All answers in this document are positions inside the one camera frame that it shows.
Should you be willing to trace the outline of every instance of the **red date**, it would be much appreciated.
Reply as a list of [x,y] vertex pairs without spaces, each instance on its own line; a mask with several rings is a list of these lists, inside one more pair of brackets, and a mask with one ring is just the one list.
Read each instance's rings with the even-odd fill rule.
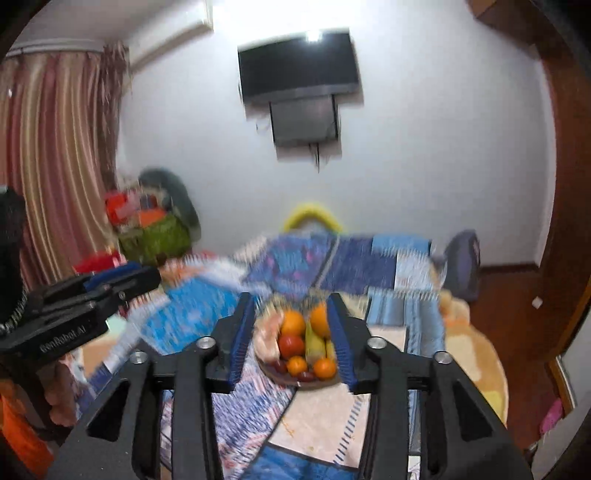
[[280,374],[287,373],[287,364],[283,360],[273,362],[271,366]]
[[313,382],[316,380],[316,376],[311,372],[302,372],[298,374],[297,379],[300,382]]

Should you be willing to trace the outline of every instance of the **person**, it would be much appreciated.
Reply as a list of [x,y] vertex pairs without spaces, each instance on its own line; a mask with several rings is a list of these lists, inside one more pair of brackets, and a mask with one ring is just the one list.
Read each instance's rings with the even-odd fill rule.
[[[69,360],[66,356],[56,362],[53,376],[43,381],[45,398],[51,405],[51,421],[64,427],[73,427],[76,423],[76,381],[68,367]],[[6,441],[33,475],[44,478],[53,461],[53,452],[27,422],[20,389],[11,380],[0,380],[0,399],[2,433]]]

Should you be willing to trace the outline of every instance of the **striped curtain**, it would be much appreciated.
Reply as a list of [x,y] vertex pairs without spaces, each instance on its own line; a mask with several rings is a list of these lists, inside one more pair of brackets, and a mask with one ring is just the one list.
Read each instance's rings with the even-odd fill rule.
[[35,53],[0,64],[0,184],[27,204],[29,288],[73,274],[111,241],[103,197],[115,185],[125,56]]

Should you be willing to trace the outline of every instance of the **plate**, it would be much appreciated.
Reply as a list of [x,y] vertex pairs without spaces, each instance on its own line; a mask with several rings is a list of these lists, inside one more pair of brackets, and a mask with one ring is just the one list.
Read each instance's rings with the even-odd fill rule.
[[277,385],[283,385],[285,387],[298,387],[302,390],[318,390],[319,388],[331,387],[340,383],[340,377],[337,374],[330,380],[314,380],[313,382],[300,382],[298,379],[293,378],[290,374],[280,374],[273,367],[263,363],[256,355],[256,361],[259,363],[262,372],[273,380]]

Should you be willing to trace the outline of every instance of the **blue patchwork bedspread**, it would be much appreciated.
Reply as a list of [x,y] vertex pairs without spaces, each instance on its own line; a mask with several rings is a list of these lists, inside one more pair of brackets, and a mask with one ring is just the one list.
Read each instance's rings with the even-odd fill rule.
[[[429,241],[407,235],[282,235],[262,245],[260,251],[256,249],[256,258],[243,264],[236,262],[236,268],[229,268],[227,258],[223,268],[217,270],[215,261],[199,264],[205,268],[203,278],[207,281],[191,278],[168,291],[166,302],[132,311],[128,331],[121,340],[124,344],[115,349],[119,361],[110,358],[89,379],[89,388],[78,402],[79,414],[109,381],[139,338],[161,353],[178,352],[198,337],[210,334],[219,318],[231,314],[241,291],[256,291],[259,306],[265,301],[260,292],[266,291],[296,300],[305,297],[311,288],[367,295],[371,299],[366,314],[369,325],[406,327],[406,350],[410,353],[432,356],[443,349],[437,293],[430,287],[425,270]],[[245,272],[242,284],[236,278],[241,268]],[[228,281],[212,282],[223,280],[225,275]],[[404,288],[395,288],[400,284]],[[265,443],[293,395],[293,389],[275,385],[260,371],[250,350],[235,392],[215,395],[213,400],[225,478],[266,479],[265,472],[270,470],[277,475],[274,478],[286,480],[303,478],[305,472],[306,478],[310,478],[309,473],[318,478],[353,475],[351,468],[324,465],[312,457],[302,458]],[[173,402],[169,395],[163,412],[161,458],[166,465],[170,463]],[[416,395],[411,393],[411,451],[418,450],[420,440],[417,412]]]

